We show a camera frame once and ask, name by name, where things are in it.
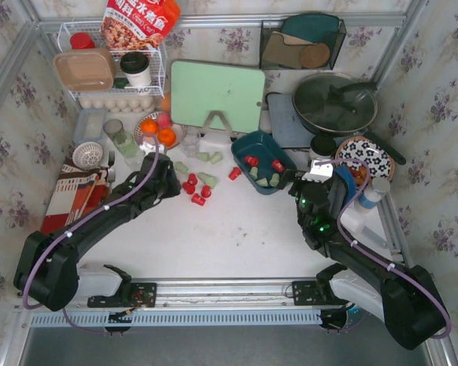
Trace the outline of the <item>green capsule bottom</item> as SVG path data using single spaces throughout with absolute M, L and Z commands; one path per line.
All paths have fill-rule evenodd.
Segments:
M 253 166 L 251 169 L 250 169 L 250 177 L 253 179 L 253 180 L 257 180 L 258 178 L 258 168 L 256 166 Z

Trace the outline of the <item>green capsule cluster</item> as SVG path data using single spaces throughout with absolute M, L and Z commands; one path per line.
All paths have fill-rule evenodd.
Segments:
M 273 188 L 276 188 L 280 181 L 280 175 L 278 173 L 274 173 L 269 181 L 269 185 Z

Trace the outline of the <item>teal plastic storage basket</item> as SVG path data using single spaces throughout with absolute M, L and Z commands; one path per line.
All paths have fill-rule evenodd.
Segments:
M 231 144 L 231 152 L 234 161 L 242 171 L 242 173 L 250 180 L 250 183 L 255 187 L 256 191 L 263 195 L 274 194 L 278 191 L 277 188 L 262 187 L 256 183 L 257 180 L 265 178 L 267 182 L 278 173 L 272 167 L 275 160 L 279 160 L 285 169 L 296 170 L 296 164 L 285 153 L 280 145 L 273 139 L 271 135 L 261 130 L 248 133 Z M 253 179 L 250 175 L 252 166 L 246 161 L 246 157 L 257 158 L 258 168 L 257 178 Z

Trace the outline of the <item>red capsule number two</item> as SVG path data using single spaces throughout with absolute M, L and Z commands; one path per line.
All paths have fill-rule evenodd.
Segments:
M 285 166 L 282 164 L 282 162 L 279 159 L 275 159 L 272 162 L 272 168 L 277 171 L 278 173 L 281 173 L 285 170 Z

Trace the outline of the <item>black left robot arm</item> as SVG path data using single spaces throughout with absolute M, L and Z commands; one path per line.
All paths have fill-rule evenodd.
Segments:
M 63 309 L 79 289 L 79 260 L 110 232 L 180 191 L 173 161 L 151 152 L 140 170 L 131 173 L 92 212 L 53 233 L 30 234 L 13 279 L 22 293 L 22 306 L 28 310 L 41 306 L 52 311 Z

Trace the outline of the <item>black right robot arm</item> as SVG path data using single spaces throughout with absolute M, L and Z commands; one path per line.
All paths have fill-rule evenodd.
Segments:
M 430 273 L 419 265 L 406 268 L 376 254 L 341 226 L 339 214 L 350 202 L 345 179 L 335 173 L 325 182 L 306 181 L 300 171 L 283 172 L 278 188 L 291 185 L 297 222 L 310 249 L 337 262 L 339 272 L 352 271 L 378 292 L 385 327 L 403 348 L 426 339 L 446 338 L 451 318 Z

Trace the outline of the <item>red capsule bottom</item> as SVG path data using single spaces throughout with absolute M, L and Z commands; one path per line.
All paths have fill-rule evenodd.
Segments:
M 244 158 L 245 163 L 247 163 L 249 166 L 258 166 L 259 164 L 259 159 L 255 156 L 246 156 Z

